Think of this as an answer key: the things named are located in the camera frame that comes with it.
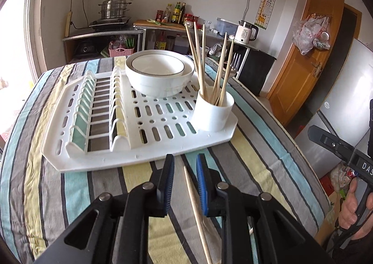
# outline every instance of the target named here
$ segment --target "pot lid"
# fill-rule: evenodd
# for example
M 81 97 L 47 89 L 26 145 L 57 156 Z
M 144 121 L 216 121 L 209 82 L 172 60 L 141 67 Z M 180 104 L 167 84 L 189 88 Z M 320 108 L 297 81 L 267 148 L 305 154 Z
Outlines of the pot lid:
M 106 5 L 106 4 L 123 4 L 123 3 L 127 3 L 126 0 L 104 0 L 102 2 L 103 5 Z

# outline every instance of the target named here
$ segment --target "dish drying rack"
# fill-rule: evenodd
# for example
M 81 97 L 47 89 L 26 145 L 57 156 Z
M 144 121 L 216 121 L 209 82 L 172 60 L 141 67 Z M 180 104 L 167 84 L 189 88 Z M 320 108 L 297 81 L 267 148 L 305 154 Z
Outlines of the dish drying rack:
M 177 95 L 153 98 L 133 89 L 125 72 L 92 71 L 66 85 L 49 120 L 42 154 L 60 172 L 90 171 L 163 159 L 229 141 L 231 113 L 220 132 L 193 127 L 198 79 Z

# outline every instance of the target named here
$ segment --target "cutting board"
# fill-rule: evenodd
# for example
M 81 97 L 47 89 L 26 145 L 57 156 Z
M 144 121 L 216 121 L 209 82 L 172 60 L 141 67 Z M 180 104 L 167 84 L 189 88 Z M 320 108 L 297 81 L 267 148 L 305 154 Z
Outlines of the cutting board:
M 134 22 L 134 26 L 141 26 L 141 27 L 163 27 L 163 28 L 171 28 L 173 30 L 178 30 L 180 32 L 185 32 L 185 27 L 183 25 L 180 25 L 180 24 L 172 24 L 172 23 L 167 23 L 167 24 L 162 24 L 161 23 L 161 26 L 157 25 L 157 24 L 154 24 L 154 23 L 150 23 L 146 20 L 137 20 L 136 22 Z

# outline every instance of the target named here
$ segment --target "hand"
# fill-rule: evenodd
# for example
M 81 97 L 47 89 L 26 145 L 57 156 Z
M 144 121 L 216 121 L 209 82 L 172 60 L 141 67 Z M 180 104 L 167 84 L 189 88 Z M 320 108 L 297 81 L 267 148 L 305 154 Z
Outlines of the hand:
M 339 213 L 338 221 L 341 227 L 344 229 L 349 229 L 352 224 L 357 221 L 357 215 L 355 211 L 357 209 L 357 199 L 355 198 L 355 190 L 357 187 L 357 180 L 354 178 L 351 183 L 347 193 L 347 198 L 342 204 L 342 210 Z M 369 210 L 373 209 L 373 193 L 370 193 L 367 199 L 367 208 Z M 368 221 L 352 236 L 352 240 L 360 239 L 366 236 L 373 227 L 373 214 L 369 217 Z

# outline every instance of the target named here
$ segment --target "gas stove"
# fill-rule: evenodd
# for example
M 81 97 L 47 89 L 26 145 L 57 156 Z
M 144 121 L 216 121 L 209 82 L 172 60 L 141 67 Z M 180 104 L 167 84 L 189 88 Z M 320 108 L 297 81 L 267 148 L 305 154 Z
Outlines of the gas stove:
M 127 26 L 127 23 L 131 17 L 119 17 L 97 21 L 93 21 L 89 26 L 95 31 L 105 31 L 105 30 L 120 30 Z

